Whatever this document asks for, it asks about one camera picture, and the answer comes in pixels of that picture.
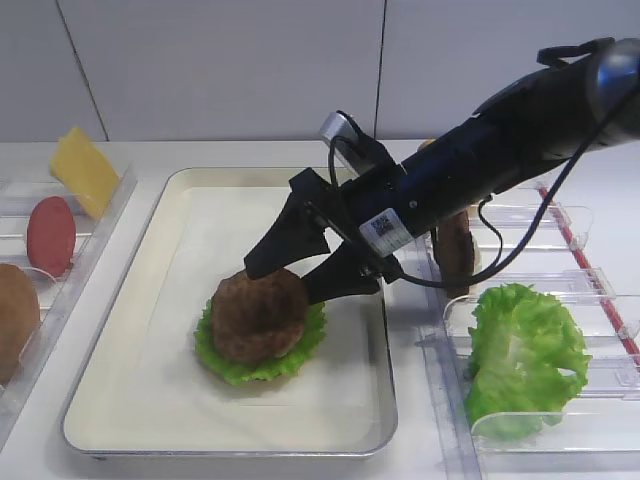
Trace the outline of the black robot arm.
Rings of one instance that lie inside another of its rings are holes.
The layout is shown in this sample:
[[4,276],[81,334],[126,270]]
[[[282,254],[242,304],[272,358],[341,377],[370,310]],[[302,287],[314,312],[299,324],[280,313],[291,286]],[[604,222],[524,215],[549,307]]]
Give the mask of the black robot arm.
[[464,123],[396,162],[343,111],[321,127],[338,182],[305,169],[245,256],[251,279],[321,256],[303,282],[311,303],[373,294],[404,277],[396,252],[447,219],[580,156],[639,137],[639,42],[595,39],[546,48],[539,69],[485,101]]

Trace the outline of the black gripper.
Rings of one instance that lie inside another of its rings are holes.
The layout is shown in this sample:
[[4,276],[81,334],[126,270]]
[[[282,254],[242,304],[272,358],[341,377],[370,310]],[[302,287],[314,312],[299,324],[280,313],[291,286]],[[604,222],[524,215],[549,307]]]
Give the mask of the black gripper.
[[381,257],[354,223],[338,187],[311,168],[290,180],[292,193],[273,225],[244,257],[250,278],[263,278],[299,260],[329,252],[320,217],[343,240],[320,265],[302,277],[314,305],[328,300],[380,291],[377,278],[392,283],[401,268],[393,256]]

